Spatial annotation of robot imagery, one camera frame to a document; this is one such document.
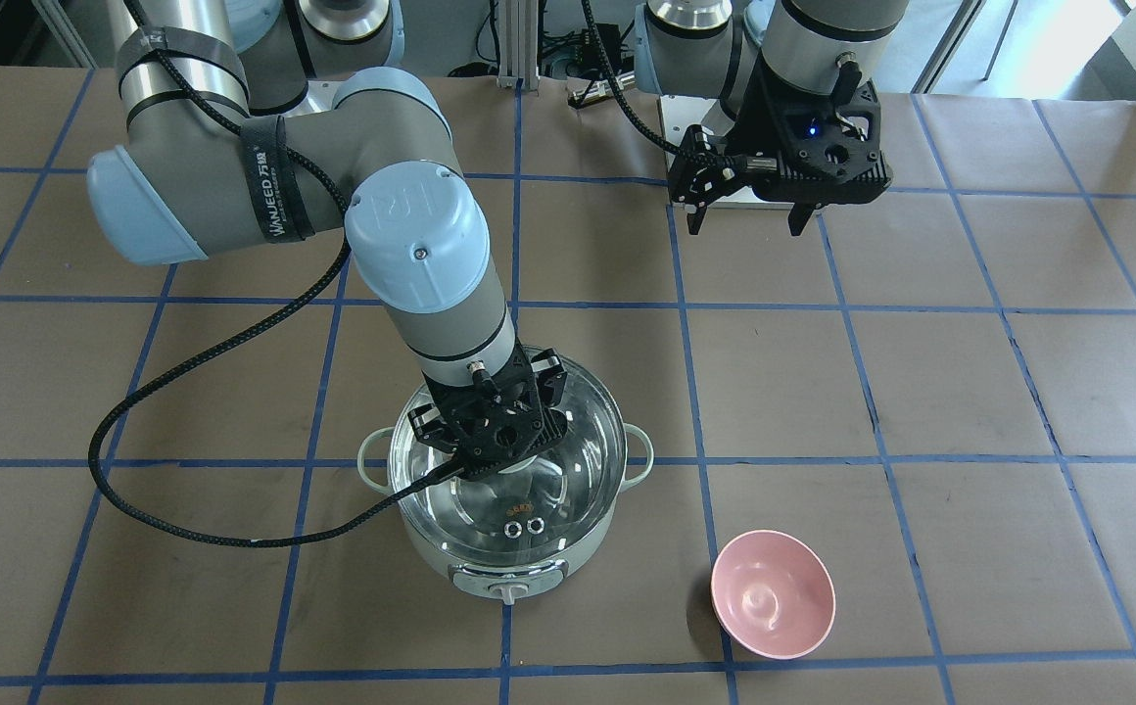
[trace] white handle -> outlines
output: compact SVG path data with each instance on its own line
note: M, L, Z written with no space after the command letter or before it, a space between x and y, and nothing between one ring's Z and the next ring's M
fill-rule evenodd
M383 428L374 430L367 434L367 438L364 438L364 443L359 445L359 455L354 456L354 463L359 468L359 479L364 481L364 485L371 487L376 492L381 492L382 495L390 496L394 494L393 488L389 485L381 485L381 482L375 479L367 477L367 470L364 468L364 460L367 460L367 446L374 445L381 438L390 438L394 435L394 427Z
M633 423L625 423L625 433L643 442L645 450L648 450L648 467L643 468L643 471L637 473L636 477L621 479L621 492L634 487L636 482L643 481L649 476L650 469L654 467L654 446L650 444L650 436Z

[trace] glass lid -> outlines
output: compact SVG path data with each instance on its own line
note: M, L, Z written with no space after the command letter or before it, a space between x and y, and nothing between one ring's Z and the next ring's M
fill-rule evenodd
M529 355L541 350L525 346ZM568 370L556 410L568 418L563 440L531 460L479 480L454 478L400 505L436 548L478 566L527 566L576 544L609 510L625 476L621 414L603 384L559 356ZM390 438L390 485L402 489L449 455L416 440L408 411L429 404L421 385Z

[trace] light blue joint cap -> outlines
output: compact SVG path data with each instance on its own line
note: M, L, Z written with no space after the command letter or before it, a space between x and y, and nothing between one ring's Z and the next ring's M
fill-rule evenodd
M85 183L98 224L130 262L173 265L207 259L123 146L94 154Z
M437 313L470 293L488 268L486 216L465 179L434 161L399 161L354 188L345 240L381 301Z
M751 44L763 47L763 35L769 31L769 19L772 18L772 9L777 0L751 0L746 6L746 36Z
M237 53L254 47L281 17L281 0L224 0L228 26L233 28L233 49Z
M634 15L634 84L641 92L662 95L654 70L654 58L650 54L650 35L645 26L645 3L636 6Z
M403 72L402 68L370 67L354 73L353 76L350 76L349 79L345 79L343 84L337 86L337 93L334 95L332 107L336 108L341 106L344 99L366 92L366 90L390 90L390 92L419 100L420 103L424 103L425 108L429 108L429 110L436 112L438 119L442 120L442 125L446 126L446 137L454 140L454 135L451 134L451 124L448 124L446 116L442 115L442 108L437 107L437 101L433 98L433 93L429 93L429 86L426 86L414 75Z
M394 26L390 27L390 53L385 54L385 66L396 67L402 64L402 52L407 49L407 28L402 26L402 5L399 0L390 0L390 22Z

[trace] pink bowl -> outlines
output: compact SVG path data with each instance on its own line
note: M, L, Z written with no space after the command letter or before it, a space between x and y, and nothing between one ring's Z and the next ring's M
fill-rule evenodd
M804 542L752 530L716 557L712 606L742 646L768 658L797 658L828 637L837 599L825 563Z

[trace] cooking pot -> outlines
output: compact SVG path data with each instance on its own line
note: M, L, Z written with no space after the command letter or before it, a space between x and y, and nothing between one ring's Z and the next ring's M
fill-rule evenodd
M529 355L540 349L525 346ZM594 375L568 358L556 410L569 428L563 440L533 459L479 480L452 478L399 503L411 545L456 588L478 597L515 599L554 588L602 544L620 492L643 481L654 465L648 434L624 423L616 401ZM364 438L359 473L368 487L392 495L449 459L416 440L408 412L429 404L424 385L403 406L398 423ZM643 442L645 465L625 478L626 434ZM368 446L391 438L389 485L368 477Z

